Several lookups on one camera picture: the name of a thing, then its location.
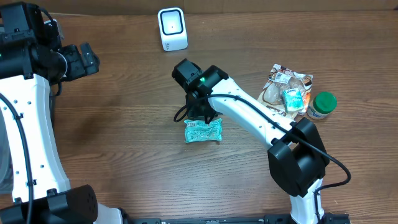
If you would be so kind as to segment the brown snack pouch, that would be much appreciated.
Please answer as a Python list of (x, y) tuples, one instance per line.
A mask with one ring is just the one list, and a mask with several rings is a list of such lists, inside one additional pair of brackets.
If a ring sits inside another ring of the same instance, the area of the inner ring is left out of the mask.
[(257, 100), (271, 111), (294, 119), (299, 111), (287, 112), (285, 110), (282, 91), (298, 88), (303, 98), (304, 94), (311, 92), (312, 85), (313, 75), (298, 73), (279, 64), (274, 64)]

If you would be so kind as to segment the teal tissue pack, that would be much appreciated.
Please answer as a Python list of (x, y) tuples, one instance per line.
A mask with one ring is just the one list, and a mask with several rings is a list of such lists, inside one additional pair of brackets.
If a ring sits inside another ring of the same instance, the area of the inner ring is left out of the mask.
[(304, 109), (302, 94), (298, 88), (283, 90), (282, 98), (287, 112), (296, 112)]

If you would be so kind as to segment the teal snack bar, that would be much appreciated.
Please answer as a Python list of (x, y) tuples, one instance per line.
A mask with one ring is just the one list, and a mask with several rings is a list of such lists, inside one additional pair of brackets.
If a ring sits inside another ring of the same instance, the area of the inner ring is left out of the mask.
[(202, 142), (202, 141), (221, 141), (222, 140), (222, 119), (216, 119), (206, 124), (202, 120), (184, 121), (185, 142)]

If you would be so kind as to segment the orange tissue pack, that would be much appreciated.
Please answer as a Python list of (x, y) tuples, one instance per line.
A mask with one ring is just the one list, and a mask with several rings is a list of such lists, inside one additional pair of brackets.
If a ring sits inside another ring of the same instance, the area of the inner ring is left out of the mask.
[(304, 96), (303, 96), (303, 105), (304, 105), (304, 108), (298, 112), (298, 115), (303, 116), (303, 115), (307, 112), (307, 110), (308, 110), (308, 105), (309, 105), (309, 103), (310, 103), (310, 97), (311, 97), (311, 93), (310, 93), (310, 92), (304, 94)]

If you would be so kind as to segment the green capped bottle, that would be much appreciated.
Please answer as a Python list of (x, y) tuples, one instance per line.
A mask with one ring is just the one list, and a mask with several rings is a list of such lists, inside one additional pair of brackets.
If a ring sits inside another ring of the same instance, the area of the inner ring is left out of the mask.
[(309, 103), (307, 114), (313, 119), (326, 118), (337, 106), (336, 97), (327, 91), (319, 93)]

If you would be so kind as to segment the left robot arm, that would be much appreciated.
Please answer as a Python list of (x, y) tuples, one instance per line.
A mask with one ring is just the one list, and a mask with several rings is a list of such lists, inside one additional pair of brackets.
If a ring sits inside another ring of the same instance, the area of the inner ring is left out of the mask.
[(99, 70), (89, 44), (63, 45), (58, 22), (26, 2), (1, 6), (1, 114), (11, 153), (12, 206), (3, 223), (127, 223), (89, 185), (72, 188), (58, 156), (50, 113), (53, 85)]

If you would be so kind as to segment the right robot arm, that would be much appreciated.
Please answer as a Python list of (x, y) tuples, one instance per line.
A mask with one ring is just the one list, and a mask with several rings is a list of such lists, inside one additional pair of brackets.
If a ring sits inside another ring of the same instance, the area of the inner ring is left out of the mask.
[(176, 122), (189, 118), (210, 124), (219, 114), (232, 119), (265, 147), (270, 174), (290, 197), (291, 220), (323, 221), (320, 187), (330, 160), (311, 121), (295, 122), (271, 111), (214, 65), (202, 70), (183, 59), (174, 67), (172, 78), (186, 93), (186, 104), (175, 115)]

